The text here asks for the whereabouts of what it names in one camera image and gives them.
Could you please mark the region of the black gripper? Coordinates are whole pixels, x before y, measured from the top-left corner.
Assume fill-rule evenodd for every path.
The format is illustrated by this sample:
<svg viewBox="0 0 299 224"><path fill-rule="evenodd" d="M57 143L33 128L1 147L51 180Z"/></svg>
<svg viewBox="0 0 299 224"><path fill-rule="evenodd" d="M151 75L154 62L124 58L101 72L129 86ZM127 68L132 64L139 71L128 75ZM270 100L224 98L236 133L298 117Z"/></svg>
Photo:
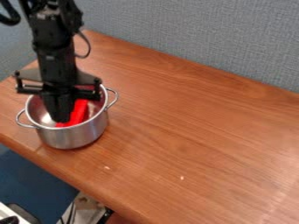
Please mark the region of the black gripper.
<svg viewBox="0 0 299 224"><path fill-rule="evenodd" d="M100 99L101 79L77 69L72 46L39 49L36 53L39 67L13 73L16 92L40 95L51 119L65 123L71 119L75 100Z"/></svg>

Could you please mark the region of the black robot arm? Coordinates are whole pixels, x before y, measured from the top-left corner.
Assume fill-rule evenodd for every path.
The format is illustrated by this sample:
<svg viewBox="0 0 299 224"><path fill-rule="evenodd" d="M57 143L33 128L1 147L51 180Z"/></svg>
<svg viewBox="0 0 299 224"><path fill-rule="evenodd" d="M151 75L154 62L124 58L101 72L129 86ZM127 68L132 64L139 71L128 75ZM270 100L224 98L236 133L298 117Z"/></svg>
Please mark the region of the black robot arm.
<svg viewBox="0 0 299 224"><path fill-rule="evenodd" d="M51 119L65 123L71 119L75 101L97 101L101 79L76 66L76 59L85 58L75 52L73 37L81 34L83 12L73 0L19 0L17 11L8 0L0 0L7 13L0 23L17 25L21 20L32 29L32 49L39 66L16 71L16 92L39 95Z"/></svg>

